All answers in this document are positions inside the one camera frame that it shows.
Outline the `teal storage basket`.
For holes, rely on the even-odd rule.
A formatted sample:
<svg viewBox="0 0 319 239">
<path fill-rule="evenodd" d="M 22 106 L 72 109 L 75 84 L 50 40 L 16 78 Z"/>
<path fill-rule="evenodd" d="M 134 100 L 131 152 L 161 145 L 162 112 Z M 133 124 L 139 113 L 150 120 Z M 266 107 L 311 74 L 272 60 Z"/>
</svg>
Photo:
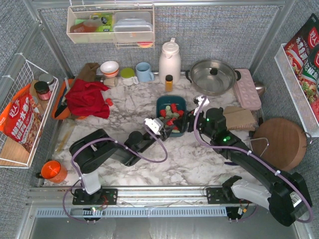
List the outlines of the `teal storage basket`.
<svg viewBox="0 0 319 239">
<path fill-rule="evenodd" d="M 161 96 L 158 98 L 156 103 L 156 118 L 161 117 L 160 116 L 160 110 L 165 110 L 166 106 L 170 106 L 171 104 L 176 104 L 178 111 L 183 110 L 184 114 L 183 116 L 179 116 L 179 118 L 170 118 L 170 117 L 164 117 L 164 121 L 162 121 L 164 124 L 170 119 L 173 120 L 180 120 L 186 115 L 186 101 L 181 96 Z"/>
</svg>

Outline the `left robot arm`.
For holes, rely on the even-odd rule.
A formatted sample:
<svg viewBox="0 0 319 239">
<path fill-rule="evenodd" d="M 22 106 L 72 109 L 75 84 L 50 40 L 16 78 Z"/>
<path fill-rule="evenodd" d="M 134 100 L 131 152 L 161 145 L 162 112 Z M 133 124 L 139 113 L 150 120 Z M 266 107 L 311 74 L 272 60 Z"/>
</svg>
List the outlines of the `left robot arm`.
<svg viewBox="0 0 319 239">
<path fill-rule="evenodd" d="M 75 168 L 80 182 L 80 188 L 71 187 L 73 205 L 102 205 L 114 204 L 109 190 L 101 186 L 98 169 L 106 160 L 112 159 L 130 167 L 143 159 L 151 163 L 163 163 L 168 159 L 168 151 L 164 151 L 164 159 L 154 160 L 142 156 L 151 145 L 167 140 L 174 125 L 166 125 L 159 118 L 144 120 L 146 133 L 133 131 L 122 143 L 111 138 L 104 129 L 93 133 L 73 143 L 69 152 L 72 155 L 71 164 Z"/>
</svg>

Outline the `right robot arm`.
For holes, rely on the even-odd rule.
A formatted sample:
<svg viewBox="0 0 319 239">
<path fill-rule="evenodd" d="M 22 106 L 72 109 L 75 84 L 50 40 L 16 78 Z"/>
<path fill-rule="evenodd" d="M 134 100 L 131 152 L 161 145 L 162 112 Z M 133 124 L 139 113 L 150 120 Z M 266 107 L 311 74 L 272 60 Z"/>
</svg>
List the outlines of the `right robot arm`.
<svg viewBox="0 0 319 239">
<path fill-rule="evenodd" d="M 312 201 L 302 175 L 280 170 L 253 153 L 227 129 L 223 108 L 202 110 L 209 103 L 206 96 L 197 97 L 195 103 L 198 104 L 196 109 L 174 119 L 173 124 L 181 131 L 194 132 L 202 146 L 212 148 L 260 182 L 256 185 L 233 176 L 223 186 L 225 197 L 257 204 L 269 210 L 276 221 L 286 227 L 296 221 L 304 224 L 312 222 Z"/>
</svg>

